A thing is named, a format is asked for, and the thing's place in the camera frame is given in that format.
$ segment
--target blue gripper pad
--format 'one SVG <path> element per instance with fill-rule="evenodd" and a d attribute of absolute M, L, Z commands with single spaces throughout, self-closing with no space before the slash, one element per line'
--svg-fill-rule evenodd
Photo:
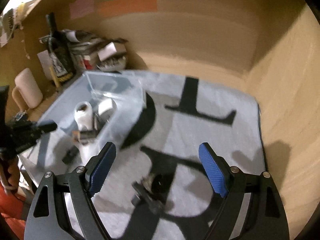
<path fill-rule="evenodd" d="M 99 155 L 103 154 L 103 156 L 90 176 L 90 188 L 88 193 L 91 195 L 91 197 L 101 190 L 102 185 L 106 180 L 111 166 L 116 158 L 116 146 L 113 143 L 107 148 L 107 152 L 104 152 L 104 148 L 99 153 Z"/>
<path fill-rule="evenodd" d="M 199 146 L 199 158 L 214 192 L 223 198 L 227 196 L 230 174 L 219 159 L 221 157 L 215 154 L 208 143 L 202 143 Z"/>

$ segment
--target table surface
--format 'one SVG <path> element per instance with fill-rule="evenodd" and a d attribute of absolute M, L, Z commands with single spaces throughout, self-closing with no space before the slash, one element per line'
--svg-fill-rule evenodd
<path fill-rule="evenodd" d="M 139 79 L 147 92 L 147 107 L 118 150 L 102 190 L 92 198 L 101 221 L 112 238 L 201 239 L 221 199 L 200 165 L 198 147 L 208 142 L 229 166 L 263 172 L 257 102 L 238 90 L 195 78 L 147 71 L 123 74 Z M 161 217 L 131 204 L 132 182 L 151 168 L 174 173 Z M 27 171 L 39 184 L 45 169 L 31 163 Z M 232 237 L 241 231 L 249 197 L 245 195 Z M 81 234 L 69 195 L 66 202 L 73 228 Z"/>

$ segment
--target small box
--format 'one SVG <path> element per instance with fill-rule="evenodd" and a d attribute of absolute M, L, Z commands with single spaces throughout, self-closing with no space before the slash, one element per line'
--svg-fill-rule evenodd
<path fill-rule="evenodd" d="M 124 44 L 111 42 L 103 49 L 98 51 L 98 56 L 101 61 L 115 55 L 125 54 L 127 51 Z"/>

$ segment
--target person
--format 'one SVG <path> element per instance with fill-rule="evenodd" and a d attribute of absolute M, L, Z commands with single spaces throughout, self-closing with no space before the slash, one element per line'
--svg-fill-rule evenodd
<path fill-rule="evenodd" d="M 6 163 L 0 160 L 0 180 L 1 216 L 18 239 L 23 240 L 26 222 L 21 220 L 21 215 L 25 198 L 17 194 L 20 180 L 18 157 Z"/>

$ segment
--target orange fabric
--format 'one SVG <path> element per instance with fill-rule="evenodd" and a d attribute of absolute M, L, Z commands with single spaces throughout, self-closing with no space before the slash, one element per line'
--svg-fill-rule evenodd
<path fill-rule="evenodd" d="M 103 17 L 137 12 L 156 12 L 157 0 L 111 0 L 100 3 L 98 11 Z"/>
<path fill-rule="evenodd" d="M 18 198 L 25 201 L 23 196 L 19 195 Z M 23 240 L 24 228 L 26 226 L 25 221 L 20 220 L 22 208 L 23 203 L 12 195 L 7 196 L 0 183 L 0 213 L 20 240 Z"/>

